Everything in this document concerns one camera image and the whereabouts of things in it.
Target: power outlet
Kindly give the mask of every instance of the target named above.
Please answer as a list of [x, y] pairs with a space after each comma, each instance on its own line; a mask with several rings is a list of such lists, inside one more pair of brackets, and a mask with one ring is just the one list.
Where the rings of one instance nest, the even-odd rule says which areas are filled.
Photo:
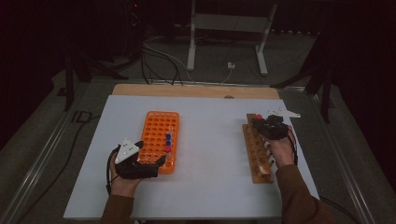
[[235, 69], [235, 63], [228, 63], [228, 68]]

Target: wooden test tube rack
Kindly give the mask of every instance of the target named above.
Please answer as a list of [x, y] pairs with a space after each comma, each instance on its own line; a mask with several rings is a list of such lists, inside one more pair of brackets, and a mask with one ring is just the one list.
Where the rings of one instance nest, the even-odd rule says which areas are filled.
[[250, 164], [250, 172], [253, 183], [273, 183], [271, 165], [269, 161], [272, 156], [265, 142], [259, 134], [259, 130], [253, 127], [252, 120], [256, 114], [247, 114], [247, 124], [242, 125], [247, 146], [247, 156]]

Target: dark background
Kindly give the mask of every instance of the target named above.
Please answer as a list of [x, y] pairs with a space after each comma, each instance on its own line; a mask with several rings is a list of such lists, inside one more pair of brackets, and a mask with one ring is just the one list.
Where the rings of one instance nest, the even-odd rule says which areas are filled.
[[[197, 11], [233, 14], [235, 1], [200, 0]], [[191, 5], [183, 0], [148, 0], [132, 12], [128, 21], [123, 1], [11, 1], [0, 6], [0, 147], [21, 127], [52, 91], [51, 78], [64, 70], [65, 49], [74, 44], [97, 60], [138, 53], [146, 24], [159, 34], [175, 37], [174, 24], [190, 22]], [[267, 6], [249, 1], [241, 15], [264, 13]], [[396, 5], [387, 0], [299, 1], [281, 3], [273, 29], [276, 34], [293, 31], [317, 35], [303, 70], [331, 61], [332, 84], [361, 127], [389, 183], [396, 189], [395, 152], [392, 137], [396, 125], [393, 95], [396, 75]], [[125, 23], [135, 25], [127, 32]], [[128, 43], [126, 48], [118, 43]]]

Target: metal stand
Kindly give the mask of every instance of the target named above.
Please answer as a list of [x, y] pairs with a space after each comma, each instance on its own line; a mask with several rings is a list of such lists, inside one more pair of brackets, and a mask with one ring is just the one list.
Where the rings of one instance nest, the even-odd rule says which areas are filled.
[[268, 35], [271, 30], [272, 21], [276, 12], [277, 5], [272, 5], [268, 17], [245, 17], [245, 16], [228, 16], [202, 14], [195, 12], [195, 0], [191, 1], [191, 36], [189, 59], [187, 69], [194, 70], [195, 62], [195, 29], [225, 30], [225, 31], [242, 31], [262, 33], [262, 42], [255, 47], [257, 61], [262, 76], [268, 75], [267, 66], [262, 54]]

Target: white cable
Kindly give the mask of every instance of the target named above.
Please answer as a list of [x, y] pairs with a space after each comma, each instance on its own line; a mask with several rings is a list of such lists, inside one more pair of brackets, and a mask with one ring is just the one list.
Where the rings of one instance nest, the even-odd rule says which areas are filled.
[[216, 86], [219, 86], [219, 85], [223, 84], [224, 82], [228, 81], [228, 79], [230, 79], [230, 77], [231, 77], [231, 73], [232, 73], [232, 72], [233, 72], [233, 69], [230, 68], [230, 74], [228, 74], [227, 78], [224, 79], [224, 80], [223, 80], [222, 82], [220, 82], [219, 84], [217, 84]]
[[189, 80], [190, 80], [191, 82], [193, 82], [194, 84], [197, 84], [194, 80], [192, 80], [192, 78], [190, 77], [190, 74], [189, 74], [189, 70], [187, 70], [187, 66], [186, 66], [181, 60], [179, 60], [178, 58], [176, 58], [176, 57], [174, 57], [174, 56], [172, 56], [172, 55], [169, 55], [169, 54], [160, 52], [160, 51], [158, 51], [158, 50], [156, 50], [156, 49], [152, 49], [152, 48], [151, 48], [149, 45], [147, 45], [145, 42], [143, 42], [143, 44], [144, 44], [148, 49], [151, 49], [151, 50], [154, 51], [154, 52], [161, 53], [161, 54], [163, 54], [163, 55], [166, 55], [166, 56], [168, 56], [168, 57], [171, 57], [171, 58], [177, 60], [179, 63], [181, 63], [181, 65], [183, 65], [184, 69], [186, 70], [186, 74], [187, 74], [187, 77], [189, 78]]

